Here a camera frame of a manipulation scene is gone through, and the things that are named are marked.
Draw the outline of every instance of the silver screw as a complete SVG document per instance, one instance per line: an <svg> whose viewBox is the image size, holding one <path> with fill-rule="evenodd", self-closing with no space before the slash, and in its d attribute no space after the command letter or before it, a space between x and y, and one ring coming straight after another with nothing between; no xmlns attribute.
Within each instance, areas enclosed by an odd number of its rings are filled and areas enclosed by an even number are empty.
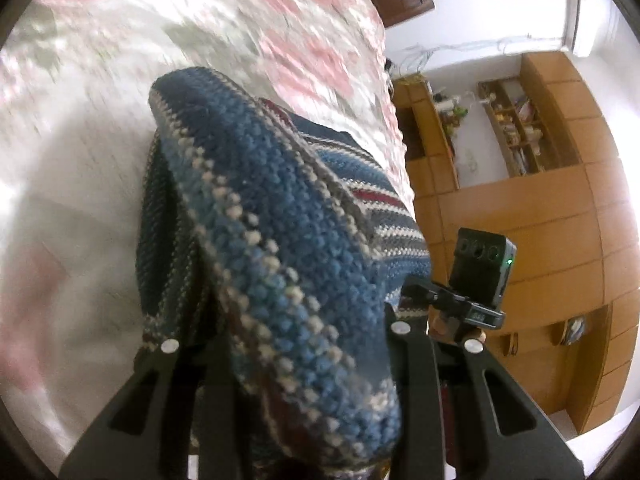
<svg viewBox="0 0 640 480"><path fill-rule="evenodd" d="M404 321L396 321L391 325L391 332L396 335L407 335L411 332L411 325Z"/></svg>
<svg viewBox="0 0 640 480"><path fill-rule="evenodd" d="M479 354L484 350L484 345L478 339L467 339L465 341L465 350L470 354Z"/></svg>
<svg viewBox="0 0 640 480"><path fill-rule="evenodd" d="M160 345L160 349L165 354L172 354L178 348L180 348L180 343L178 343L178 341L176 339L167 339Z"/></svg>

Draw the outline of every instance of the red stripe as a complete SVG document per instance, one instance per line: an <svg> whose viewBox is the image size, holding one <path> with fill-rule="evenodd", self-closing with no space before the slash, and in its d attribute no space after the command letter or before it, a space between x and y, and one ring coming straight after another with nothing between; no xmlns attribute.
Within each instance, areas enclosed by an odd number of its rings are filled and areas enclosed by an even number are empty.
<svg viewBox="0 0 640 480"><path fill-rule="evenodd" d="M353 191L353 195L364 202L384 202L385 204L404 208L404 204L397 198L368 189L356 189Z"/></svg>

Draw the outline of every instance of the knitted sweater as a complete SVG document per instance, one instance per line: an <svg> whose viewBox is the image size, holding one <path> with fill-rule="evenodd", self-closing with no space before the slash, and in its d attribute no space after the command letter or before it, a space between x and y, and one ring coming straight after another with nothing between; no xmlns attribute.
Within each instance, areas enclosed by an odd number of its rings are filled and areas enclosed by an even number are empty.
<svg viewBox="0 0 640 480"><path fill-rule="evenodd" d="M136 263L146 347L225 330L236 378L260 402L262 450L331 470L389 456L401 417L384 304L431 264L382 169L348 134L207 68L161 77L149 103L158 131Z"/></svg>

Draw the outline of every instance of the bedspread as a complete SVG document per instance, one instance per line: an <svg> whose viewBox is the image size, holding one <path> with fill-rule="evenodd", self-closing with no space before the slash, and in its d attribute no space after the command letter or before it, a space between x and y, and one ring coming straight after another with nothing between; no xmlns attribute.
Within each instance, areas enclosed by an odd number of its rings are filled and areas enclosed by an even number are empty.
<svg viewBox="0 0 640 480"><path fill-rule="evenodd" d="M132 370L151 83L203 65L349 132L409 210L369 0L34 0L0 52L0 392L57 471Z"/></svg>

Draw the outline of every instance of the blue knitted fabric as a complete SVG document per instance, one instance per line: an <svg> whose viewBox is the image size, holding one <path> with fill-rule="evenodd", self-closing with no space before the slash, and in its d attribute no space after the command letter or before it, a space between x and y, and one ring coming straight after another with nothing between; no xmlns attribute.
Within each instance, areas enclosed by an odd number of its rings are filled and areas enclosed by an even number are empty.
<svg viewBox="0 0 640 480"><path fill-rule="evenodd" d="M138 260L145 341L230 335L236 377L284 455L353 470L401 417L385 301L430 275L415 221L348 134L206 68L158 79Z"/></svg>

